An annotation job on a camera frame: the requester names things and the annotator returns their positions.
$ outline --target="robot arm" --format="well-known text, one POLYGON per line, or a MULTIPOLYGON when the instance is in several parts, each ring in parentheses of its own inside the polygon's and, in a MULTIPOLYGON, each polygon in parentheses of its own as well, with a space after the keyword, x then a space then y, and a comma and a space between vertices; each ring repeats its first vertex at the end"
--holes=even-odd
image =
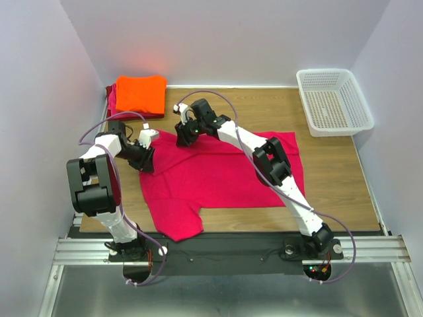
MULTIPOLYGON (((195 119, 189 117, 187 105, 174 106, 174 113, 179 114, 181 118, 175 126, 178 135, 176 144, 179 147, 190 146, 197 140, 199 134, 205 133, 242 149, 235 133, 235 122, 224 115, 216 116, 205 99, 194 102, 191 108, 195 119)), ((241 127, 238 131, 243 147, 266 179, 288 197, 309 207, 293 179, 289 160, 280 141, 275 137, 271 139, 259 137, 241 127)), ((258 175, 258 178, 265 186, 268 185, 261 176, 258 175)), ((307 251, 314 255, 325 252, 333 239, 333 233, 329 227, 312 211, 278 195, 295 217, 299 231, 306 242, 307 251)))
POLYGON ((113 236, 112 249, 127 261, 139 260, 144 255, 144 240, 127 224, 119 210, 121 195, 118 180, 106 151, 113 157, 126 159, 136 170, 153 172, 154 148, 151 142, 159 133, 144 125, 139 137, 129 142, 126 126, 122 122, 110 122, 108 131, 99 133, 95 144, 80 158, 67 162, 67 177, 71 200, 78 213, 99 220, 113 236), (98 179, 97 184, 91 181, 98 179))

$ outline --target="gray floor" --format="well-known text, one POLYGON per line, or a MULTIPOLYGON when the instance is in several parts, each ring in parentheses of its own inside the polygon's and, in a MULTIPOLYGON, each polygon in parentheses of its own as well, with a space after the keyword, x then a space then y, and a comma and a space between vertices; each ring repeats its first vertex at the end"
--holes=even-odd
MULTIPOLYGON (((334 274, 346 268, 334 266, 334 274)), ((163 277, 124 284, 121 267, 66 267, 53 316, 406 316, 390 264, 356 264, 317 285, 299 276, 163 277)))

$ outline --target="stack of folded cloth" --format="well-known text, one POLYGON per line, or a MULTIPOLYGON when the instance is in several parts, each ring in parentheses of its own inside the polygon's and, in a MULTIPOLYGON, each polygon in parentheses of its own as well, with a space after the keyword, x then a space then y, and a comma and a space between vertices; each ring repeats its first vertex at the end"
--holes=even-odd
MULTIPOLYGON (((120 76, 115 84, 106 87, 107 116, 123 111, 142 114, 144 118, 165 116, 166 79, 162 76, 120 76)), ((138 120, 135 114, 122 114, 112 120, 138 120)))

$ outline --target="white baseboard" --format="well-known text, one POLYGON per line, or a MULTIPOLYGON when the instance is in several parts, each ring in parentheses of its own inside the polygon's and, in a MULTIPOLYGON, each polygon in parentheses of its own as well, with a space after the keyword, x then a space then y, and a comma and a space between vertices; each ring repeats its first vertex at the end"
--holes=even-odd
POLYGON ((167 85, 167 88, 185 88, 185 89, 289 89, 298 88, 298 86, 284 85, 167 85))

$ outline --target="folded red cloth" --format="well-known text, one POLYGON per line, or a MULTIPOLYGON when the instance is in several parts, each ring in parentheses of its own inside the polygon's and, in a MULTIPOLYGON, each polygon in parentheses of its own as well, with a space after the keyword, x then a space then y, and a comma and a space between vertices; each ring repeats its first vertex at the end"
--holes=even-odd
MULTIPOLYGON (((106 97, 107 97, 107 118, 113 116, 114 114, 118 114, 119 112, 116 110, 116 84, 112 86, 106 87, 106 97)), ((145 112, 140 112, 140 114, 144 118, 163 118, 164 114, 150 114, 145 112)), ((113 120, 139 120, 139 116, 136 114, 122 114, 116 118, 110 119, 113 120)))
MULTIPOLYGON (((304 194, 303 166, 294 132, 256 133, 277 137, 291 162, 293 177, 304 194)), ((174 241, 203 231, 198 215, 205 208, 284 206, 260 183, 244 153, 234 146, 201 135, 188 148, 176 147, 176 136, 160 131, 153 142, 154 174, 140 173, 141 189, 156 229, 174 241)))

